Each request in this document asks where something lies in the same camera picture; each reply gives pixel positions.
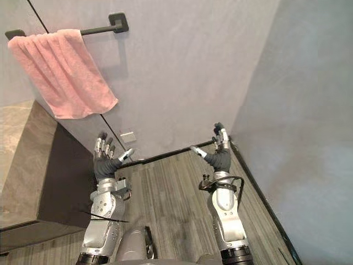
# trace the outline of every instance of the wall outlet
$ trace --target wall outlet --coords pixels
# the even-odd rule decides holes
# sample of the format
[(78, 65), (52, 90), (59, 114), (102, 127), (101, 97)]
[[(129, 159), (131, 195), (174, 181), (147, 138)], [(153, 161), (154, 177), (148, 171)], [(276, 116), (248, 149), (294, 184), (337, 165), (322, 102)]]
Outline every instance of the wall outlet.
[(133, 131), (127, 132), (125, 134), (121, 134), (120, 137), (124, 141), (124, 143), (136, 141), (136, 136), (133, 133)]

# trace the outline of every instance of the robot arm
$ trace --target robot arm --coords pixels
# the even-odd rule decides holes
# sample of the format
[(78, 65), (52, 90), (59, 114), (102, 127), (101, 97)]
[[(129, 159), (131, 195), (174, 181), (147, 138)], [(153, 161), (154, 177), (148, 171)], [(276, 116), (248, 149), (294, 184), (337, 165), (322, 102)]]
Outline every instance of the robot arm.
[[(211, 180), (204, 175), (199, 189), (210, 192), (207, 206), (213, 218), (218, 249), (221, 251), (223, 264), (253, 264), (247, 236), (238, 215), (238, 199), (235, 195), (235, 179), (240, 177), (230, 176), (231, 167), (230, 144), (227, 132), (221, 123), (215, 124), (216, 137), (212, 139), (216, 145), (216, 153), (209, 154), (198, 147), (191, 149), (208, 162), (215, 172)], [(239, 192), (241, 199), (242, 186)]]
[(106, 136), (106, 133), (99, 134), (95, 144), (94, 173), (98, 185), (90, 195), (92, 218), (76, 265), (108, 263), (117, 243), (119, 223), (125, 222), (121, 220), (125, 212), (124, 197), (130, 193), (131, 187), (126, 179), (117, 181), (114, 173), (134, 150), (128, 149), (113, 159), (115, 146), (110, 146), (112, 138), (105, 141)]

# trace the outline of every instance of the wire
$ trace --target wire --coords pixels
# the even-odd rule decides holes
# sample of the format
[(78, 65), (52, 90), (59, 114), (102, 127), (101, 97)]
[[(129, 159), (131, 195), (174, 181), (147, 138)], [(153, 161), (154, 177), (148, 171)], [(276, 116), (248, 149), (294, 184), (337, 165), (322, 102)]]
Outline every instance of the wire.
[(211, 187), (212, 185), (216, 184), (217, 182), (219, 181), (223, 181), (225, 179), (233, 179), (231, 185), (233, 185), (233, 182), (237, 179), (240, 179), (241, 181), (241, 184), (240, 184), (240, 190), (239, 190), (239, 195), (238, 195), (238, 207), (237, 209), (239, 210), (239, 206), (240, 206), (240, 203), (242, 201), (242, 195), (243, 195), (243, 188), (244, 188), (244, 179), (242, 177), (239, 177), (239, 176), (226, 176), (226, 177), (222, 177), (222, 178), (217, 178), (215, 179), (214, 181), (208, 183), (206, 186), (204, 186), (205, 188), (209, 188)]
[(123, 199), (123, 201), (129, 200), (131, 198), (131, 190), (129, 190), (129, 197)]
[(111, 133), (115, 136), (115, 138), (117, 139), (117, 141), (119, 142), (119, 144), (121, 145), (122, 149), (124, 149), (124, 152), (126, 152), (126, 148), (124, 147), (124, 145), (121, 143), (120, 139), (117, 137), (116, 133), (113, 131), (113, 129), (111, 128), (111, 126), (109, 125), (109, 123), (107, 122), (107, 120), (104, 118), (104, 116), (102, 114), (100, 114), (101, 118), (104, 120), (105, 124), (108, 126), (108, 128), (110, 129)]
[(95, 217), (99, 217), (101, 219), (91, 219), (91, 220), (106, 220), (106, 221), (113, 221), (113, 222), (128, 222), (128, 221), (123, 221), (123, 220), (115, 220), (115, 219), (111, 219), (111, 218), (107, 218), (107, 217), (104, 217), (104, 216), (100, 216), (100, 215), (97, 215), (97, 214), (92, 214), (92, 213), (89, 213), (87, 211), (82, 211), (83, 213), (85, 214), (89, 214), (91, 216), (95, 216)]

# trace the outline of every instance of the gray striped floor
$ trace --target gray striped floor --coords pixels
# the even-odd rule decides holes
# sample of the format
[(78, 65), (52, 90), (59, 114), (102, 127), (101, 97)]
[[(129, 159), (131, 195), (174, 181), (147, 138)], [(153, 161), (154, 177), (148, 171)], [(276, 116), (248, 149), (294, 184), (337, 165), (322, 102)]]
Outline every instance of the gray striped floor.
[[(213, 152), (213, 146), (204, 147)], [(148, 225), (160, 258), (195, 262), (204, 253), (218, 255), (206, 206), (208, 193), (198, 190), (202, 175), (212, 168), (191, 152), (118, 171), (132, 182), (125, 219)], [(295, 264), (262, 201), (233, 155), (231, 174), (245, 179), (239, 215), (256, 264)], [(13, 251), (0, 264), (74, 264), (83, 232)]]

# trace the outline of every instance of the black floor trim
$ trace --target black floor trim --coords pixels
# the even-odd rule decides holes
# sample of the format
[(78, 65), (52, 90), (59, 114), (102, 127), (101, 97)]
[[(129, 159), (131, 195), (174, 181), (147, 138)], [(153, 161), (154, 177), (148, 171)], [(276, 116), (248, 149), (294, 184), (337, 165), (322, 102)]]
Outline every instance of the black floor trim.
[[(197, 147), (204, 147), (204, 146), (210, 145), (212, 143), (213, 143), (213, 141), (208, 141), (208, 142), (203, 142), (201, 144), (198, 144), (196, 146)], [(166, 158), (166, 157), (169, 157), (169, 156), (174, 156), (174, 155), (177, 155), (179, 153), (183, 153), (183, 152), (187, 152), (187, 151), (190, 151), (189, 147), (186, 147), (186, 148), (183, 148), (183, 149), (179, 149), (179, 150), (175, 150), (175, 151), (168, 152), (168, 153), (163, 153), (161, 155), (153, 156), (153, 157), (148, 158), (148, 159), (137, 160), (137, 161), (133, 161), (131, 163), (126, 163), (126, 164), (122, 165), (120, 168), (131, 167), (131, 166), (139, 165), (139, 164), (151, 163), (151, 162), (154, 162), (156, 160), (160, 160), (160, 159), (163, 159), (163, 158)]]
[(264, 203), (267, 211), (269, 212), (273, 222), (275, 223), (277, 229), (279, 230), (294, 262), (296, 263), (296, 265), (303, 265), (303, 263), (301, 262), (299, 256), (298, 256), (298, 253), (296, 252), (296, 250), (294, 249), (294, 246), (291, 242), (291, 240), (289, 239), (286, 231), (284, 230), (283, 226), (281, 225), (280, 221), (278, 220), (277, 216), (275, 215), (274, 211), (272, 210), (270, 204), (268, 203), (268, 201), (266, 200), (265, 198), (265, 195), (263, 194), (263, 192), (261, 191), (259, 185), (257, 184), (254, 176), (252, 175), (248, 165), (245, 163), (244, 161), (244, 158), (242, 156), (242, 154), (240, 153), (239, 149), (237, 148), (236, 145), (234, 145), (232, 142), (231, 142), (231, 148), (233, 150), (233, 153), (235, 154), (235, 156), (237, 157), (240, 165), (242, 166), (245, 174), (248, 176), (251, 184), (253, 185), (253, 187), (255, 188), (257, 194), (259, 195), (260, 199), (262, 200), (262, 202)]

